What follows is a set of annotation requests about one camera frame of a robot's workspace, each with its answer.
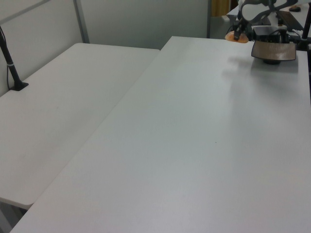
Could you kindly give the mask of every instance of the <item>black mount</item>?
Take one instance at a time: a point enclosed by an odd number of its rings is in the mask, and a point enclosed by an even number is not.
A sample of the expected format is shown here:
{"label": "black mount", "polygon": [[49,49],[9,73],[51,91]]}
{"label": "black mount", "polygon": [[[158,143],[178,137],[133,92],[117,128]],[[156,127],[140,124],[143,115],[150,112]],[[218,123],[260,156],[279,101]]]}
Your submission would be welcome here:
{"label": "black mount", "polygon": [[297,50],[299,51],[307,51],[309,48],[308,34],[311,25],[311,3],[309,3],[309,11],[307,14],[306,24],[303,29],[301,41],[297,44]]}
{"label": "black mount", "polygon": [[12,74],[12,77],[14,79],[14,87],[11,88],[11,90],[20,91],[20,90],[24,89],[26,86],[28,86],[28,83],[23,83],[18,76],[15,65],[12,61],[10,52],[9,52],[8,47],[6,45],[6,40],[5,40],[5,37],[4,37],[4,34],[3,34],[1,27],[0,27],[0,47],[1,47],[1,50],[3,52],[4,58],[6,60],[6,63],[10,69],[10,72]]}

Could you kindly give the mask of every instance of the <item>orange object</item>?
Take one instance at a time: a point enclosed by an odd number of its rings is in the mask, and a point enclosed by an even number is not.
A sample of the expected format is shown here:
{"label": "orange object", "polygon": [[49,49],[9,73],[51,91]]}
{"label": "orange object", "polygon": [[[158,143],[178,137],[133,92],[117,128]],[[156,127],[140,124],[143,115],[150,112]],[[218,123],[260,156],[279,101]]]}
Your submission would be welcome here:
{"label": "orange object", "polygon": [[246,36],[244,33],[242,33],[242,34],[240,35],[239,40],[235,40],[235,39],[234,39],[234,31],[229,32],[229,33],[225,36],[225,39],[226,39],[227,41],[238,42],[238,43],[243,43],[243,44],[245,44],[245,43],[248,42],[248,38],[247,38],[247,36]]}

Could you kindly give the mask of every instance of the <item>table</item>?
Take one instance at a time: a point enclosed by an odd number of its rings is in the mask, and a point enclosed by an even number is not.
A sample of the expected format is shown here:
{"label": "table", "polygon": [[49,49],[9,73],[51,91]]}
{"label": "table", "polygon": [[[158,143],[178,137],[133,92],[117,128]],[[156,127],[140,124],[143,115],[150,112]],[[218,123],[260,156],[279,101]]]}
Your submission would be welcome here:
{"label": "table", "polygon": [[309,233],[307,54],[172,37],[12,233]]}
{"label": "table", "polygon": [[0,201],[28,209],[158,50],[76,44],[0,98]]}

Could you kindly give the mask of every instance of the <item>black cable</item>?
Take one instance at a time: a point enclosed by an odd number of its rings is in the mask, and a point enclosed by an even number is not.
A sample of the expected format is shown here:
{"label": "black cable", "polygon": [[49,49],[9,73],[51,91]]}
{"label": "black cable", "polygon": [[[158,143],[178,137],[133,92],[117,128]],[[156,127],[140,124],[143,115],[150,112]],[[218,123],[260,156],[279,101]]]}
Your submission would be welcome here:
{"label": "black cable", "polygon": [[[4,42],[6,43],[6,38],[5,38],[5,35],[4,35],[4,32],[3,32],[1,26],[0,26],[0,32],[1,32],[1,36],[2,36],[3,39],[4,39]],[[6,84],[7,84],[7,86],[8,86],[8,89],[11,90],[11,89],[10,89],[10,85],[9,85],[9,66],[8,66],[8,65],[6,65]]]}
{"label": "black cable", "polygon": [[3,36],[3,38],[4,38],[4,41],[6,42],[6,38],[5,38],[5,35],[4,35],[4,32],[3,32],[3,30],[2,30],[2,27],[1,27],[1,26],[0,26],[0,32],[1,32],[2,36]]}
{"label": "black cable", "polygon": [[297,41],[294,37],[292,37],[291,35],[289,35],[289,34],[286,34],[286,35],[288,35],[291,39],[293,39],[295,44],[298,42],[298,41]]}
{"label": "black cable", "polygon": [[270,36],[270,35],[272,35],[272,34],[274,34],[274,33],[277,33],[277,32],[280,32],[280,31],[283,31],[283,30],[285,30],[285,29],[277,29],[277,30],[275,30],[274,32],[271,32],[268,36]]}
{"label": "black cable", "polygon": [[229,33],[230,29],[233,28],[233,25],[231,25],[226,33],[226,35]]}
{"label": "black cable", "polygon": [[301,36],[297,33],[297,32],[295,32],[294,30],[292,31],[293,33],[296,33],[298,36],[299,36],[299,38],[301,39]]}
{"label": "black cable", "polygon": [[8,89],[11,90],[9,86],[9,66],[6,66],[6,84],[8,85]]}

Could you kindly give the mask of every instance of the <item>white wall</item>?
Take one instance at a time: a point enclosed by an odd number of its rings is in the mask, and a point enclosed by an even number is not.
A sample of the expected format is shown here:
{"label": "white wall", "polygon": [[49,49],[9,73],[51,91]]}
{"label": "white wall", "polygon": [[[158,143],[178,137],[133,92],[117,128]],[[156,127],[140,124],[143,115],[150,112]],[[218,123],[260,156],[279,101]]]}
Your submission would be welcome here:
{"label": "white wall", "polygon": [[207,36],[208,0],[78,0],[90,43],[161,49]]}
{"label": "white wall", "polygon": [[[51,0],[1,27],[22,80],[73,44],[82,42],[73,0]],[[0,52],[0,96],[5,92],[6,61]]]}

